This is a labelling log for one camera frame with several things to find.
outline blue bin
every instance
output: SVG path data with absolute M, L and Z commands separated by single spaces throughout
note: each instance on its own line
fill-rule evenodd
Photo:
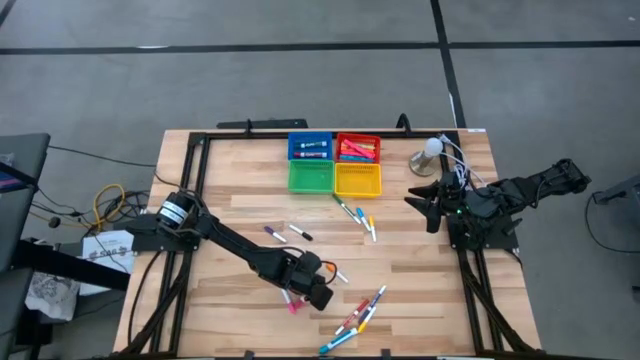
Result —
M 309 160 L 333 160 L 333 138 L 331 132 L 290 132 L 289 133 L 289 160 L 299 159 L 293 157 L 294 152 L 326 152 L 326 158 L 308 158 Z M 296 143 L 309 143 L 326 141 L 327 146 L 296 149 Z

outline wooden tabletop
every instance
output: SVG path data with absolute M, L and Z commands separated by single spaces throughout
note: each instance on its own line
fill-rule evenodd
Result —
M 487 182 L 496 180 L 487 134 L 467 130 L 459 134 L 473 169 Z M 165 133 L 158 160 L 163 179 L 180 182 L 188 136 L 187 130 Z M 257 356 L 316 355 L 344 318 L 382 285 L 387 290 L 366 331 L 331 355 L 372 356 L 382 348 L 391 349 L 394 355 L 473 354 L 460 270 L 448 245 L 446 226 L 437 234 L 427 233 L 425 218 L 403 201 L 408 188 L 440 177 L 439 171 L 420 178 L 409 170 L 409 157 L 423 146 L 421 139 L 383 139 L 383 195 L 343 199 L 351 209 L 361 207 L 374 216 L 378 242 L 373 243 L 364 227 L 349 218 L 330 195 L 288 192 L 286 140 L 213 141 L 203 194 L 210 211 L 248 239 L 278 246 L 263 230 L 271 226 L 289 245 L 334 261 L 350 283 L 336 280 L 330 285 L 334 296 L 324 311 L 306 307 L 291 315 L 279 289 L 260 280 L 246 262 L 205 241 L 194 256 L 178 355 L 242 356 L 245 350 Z M 196 169 L 194 166 L 192 183 Z M 156 211 L 175 190 L 154 179 L 149 210 Z M 289 224 L 309 232 L 314 241 L 289 230 Z M 136 258 L 114 350 L 126 346 L 131 305 L 151 256 Z M 520 266 L 501 250 L 488 250 L 485 256 L 496 305 L 526 342 L 539 346 Z M 155 309 L 164 259 L 161 255 L 144 284 L 134 314 L 134 333 Z M 490 348 L 485 312 L 478 307 L 484 345 Z M 167 348 L 172 313 L 170 309 L 163 327 L 161 349 Z

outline white ball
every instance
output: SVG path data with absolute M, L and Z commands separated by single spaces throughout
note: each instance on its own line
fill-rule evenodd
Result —
M 438 138 L 429 138 L 424 147 L 424 153 L 429 157 L 438 156 L 444 149 L 444 144 Z

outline gray floor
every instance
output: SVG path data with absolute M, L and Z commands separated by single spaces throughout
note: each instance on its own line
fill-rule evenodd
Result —
M 629 0 L 447 0 L 450 41 L 640 39 Z M 18 0 L 0 48 L 436 41 L 426 0 Z M 640 48 L 455 50 L 469 127 L 487 128 L 501 176 L 573 158 L 601 190 L 640 172 Z M 154 162 L 165 129 L 246 118 L 311 126 L 453 127 L 438 50 L 229 54 L 0 56 L 3 134 L 46 131 L 52 143 Z M 108 183 L 145 189 L 151 172 L 50 151 L 43 189 L 89 208 Z M 545 200 L 518 229 L 543 346 L 553 353 L 635 359 L 638 255 L 597 247 L 584 228 L 587 194 Z M 619 206 L 594 208 L 595 232 L 640 247 Z M 25 236 L 77 241 L 30 219 Z M 43 354 L 107 354 L 115 304 L 56 329 Z

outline green bin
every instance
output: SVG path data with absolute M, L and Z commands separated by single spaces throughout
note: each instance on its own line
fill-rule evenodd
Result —
M 289 161 L 289 191 L 295 193 L 333 193 L 333 161 Z

